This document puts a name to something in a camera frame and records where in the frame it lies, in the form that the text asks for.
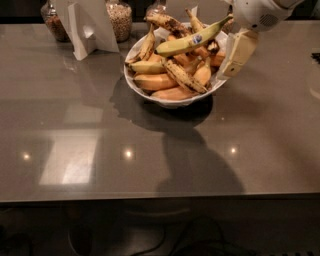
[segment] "glass jar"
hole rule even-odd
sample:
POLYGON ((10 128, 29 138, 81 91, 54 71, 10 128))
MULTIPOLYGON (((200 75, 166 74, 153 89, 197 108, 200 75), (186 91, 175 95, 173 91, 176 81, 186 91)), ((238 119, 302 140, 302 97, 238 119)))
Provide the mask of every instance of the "glass jar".
POLYGON ((41 16, 54 38, 59 42, 69 42, 70 38, 64 29, 55 8, 50 0, 41 7, 41 16))
POLYGON ((148 16, 149 14, 156 12, 156 13, 166 13, 166 0, 156 0, 152 5, 149 5, 145 16, 148 16))
POLYGON ((132 28, 131 6, 121 0, 106 0, 106 7, 117 42, 128 40, 132 28))

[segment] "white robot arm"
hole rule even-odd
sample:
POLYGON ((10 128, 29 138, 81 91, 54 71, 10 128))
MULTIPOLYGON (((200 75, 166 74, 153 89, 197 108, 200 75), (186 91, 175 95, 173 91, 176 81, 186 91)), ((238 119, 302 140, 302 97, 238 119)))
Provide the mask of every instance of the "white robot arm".
POLYGON ((291 16, 294 8, 304 0, 225 0, 233 7, 234 21, 241 26, 236 34, 229 34, 226 58, 218 79, 235 76, 257 47, 259 32, 272 29, 291 16))

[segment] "cable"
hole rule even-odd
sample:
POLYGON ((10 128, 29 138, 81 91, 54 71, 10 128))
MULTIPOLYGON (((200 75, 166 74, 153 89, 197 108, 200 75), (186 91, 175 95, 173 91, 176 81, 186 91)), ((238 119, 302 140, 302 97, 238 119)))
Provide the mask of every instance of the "cable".
POLYGON ((141 252, 136 252, 134 254, 131 254, 130 256, 140 256, 140 255, 144 255, 146 253, 153 252, 153 251, 159 249, 163 245, 163 243, 166 241, 166 237, 167 237, 167 228, 166 228, 166 226, 163 225, 162 229, 163 229, 163 235, 162 235, 161 241, 156 246, 154 246, 154 247, 152 247, 150 249, 141 251, 141 252))
POLYGON ((190 228, 194 225, 194 222, 196 222, 197 220, 200 220, 200 219, 208 219, 210 220, 217 228, 218 228, 218 232, 219 232, 219 236, 220 236, 220 240, 217 240, 218 242, 221 243, 221 245, 223 246, 224 248, 224 244, 226 243, 226 240, 224 238, 224 234, 222 232, 222 229, 220 227, 220 225, 214 220, 212 219, 211 217, 208 217, 208 216, 200 216, 200 217, 197 217, 191 221, 189 221, 184 230, 181 232, 180 236, 178 237, 177 241, 175 242, 175 244, 173 245, 170 253, 168 254, 168 256, 173 256, 176 249, 178 248, 179 244, 181 243, 181 241, 183 240, 183 238, 186 236, 186 234, 188 233, 188 231, 190 230, 190 228))

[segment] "white container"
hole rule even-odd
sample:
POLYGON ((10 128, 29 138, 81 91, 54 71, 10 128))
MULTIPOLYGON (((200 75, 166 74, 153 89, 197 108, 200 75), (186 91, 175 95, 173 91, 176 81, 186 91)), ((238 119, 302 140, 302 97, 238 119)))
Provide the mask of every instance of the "white container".
MULTIPOLYGON (((163 39, 166 39, 169 32, 163 28, 159 28, 157 30, 154 31, 154 34, 156 36, 156 46, 160 44, 160 41, 163 39)), ((141 38, 129 51, 126 60, 131 59, 132 57, 134 57, 138 50, 140 49, 142 42, 144 40, 145 37, 141 38)), ((220 49, 226 49, 226 42, 227 42, 227 35, 224 32, 220 32, 217 37, 216 40, 220 46, 220 49)), ((174 100, 163 100, 163 99, 157 99, 155 97, 150 97, 148 94, 146 94, 143 90, 141 90, 139 87, 136 86, 136 84, 133 81, 133 76, 132 74, 129 72, 128 67, 125 65, 124 66, 124 74, 125 74, 125 78, 127 80, 127 83, 129 85, 129 87, 134 90, 137 94, 139 94, 141 97, 143 97, 144 99, 148 100, 148 101, 152 101, 155 102, 156 104, 164 107, 164 108, 178 108, 178 107, 186 107, 190 104, 192 104, 195 101, 199 101, 202 100, 208 96, 210 96, 214 91, 216 91, 218 88, 220 88, 220 86, 222 86, 227 80, 219 80, 216 77, 216 73, 212 75, 211 77, 211 85, 212 88, 204 93, 204 94, 200 94, 197 95, 195 97, 189 98, 189 99, 185 99, 185 100, 180 100, 180 101, 174 101, 174 100)))

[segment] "bowl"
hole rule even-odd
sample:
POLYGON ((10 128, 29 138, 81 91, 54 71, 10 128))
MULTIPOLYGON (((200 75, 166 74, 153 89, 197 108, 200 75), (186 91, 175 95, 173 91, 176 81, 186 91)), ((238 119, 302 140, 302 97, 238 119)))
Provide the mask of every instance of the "bowl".
MULTIPOLYGON (((167 31, 166 29, 163 28, 158 28, 154 31, 155 37, 156 37, 156 46, 160 44, 161 40, 166 39, 167 36, 169 35, 169 31, 167 31)), ((137 52, 139 51, 144 39, 146 36, 142 37, 129 51, 126 60, 131 59, 132 57, 134 57, 137 52)), ((221 31, 217 36, 216 36, 216 41, 218 42, 220 49, 224 50, 226 49, 226 43, 227 43, 227 34, 225 34, 223 31, 221 31)), ((221 87, 227 80, 219 80, 216 77, 216 73, 214 73, 211 76, 211 89, 208 90, 206 93, 204 94, 199 94, 197 96, 194 96, 192 98, 189 99, 185 99, 185 100, 164 100, 164 99, 158 99, 155 97, 151 97, 148 94, 146 94, 142 89, 140 89, 139 87, 136 86, 136 84, 133 81, 133 75, 132 72, 130 72, 128 70, 128 67, 126 65, 124 65, 124 75, 126 78, 126 81, 129 85, 129 87, 134 90, 138 95, 140 95, 141 97, 143 97, 144 99, 154 102, 158 105, 160 105, 161 107, 164 108, 179 108, 179 107, 186 107, 189 106, 190 104, 202 100, 210 95, 212 95, 212 93, 214 91, 216 91, 219 87, 221 87)))

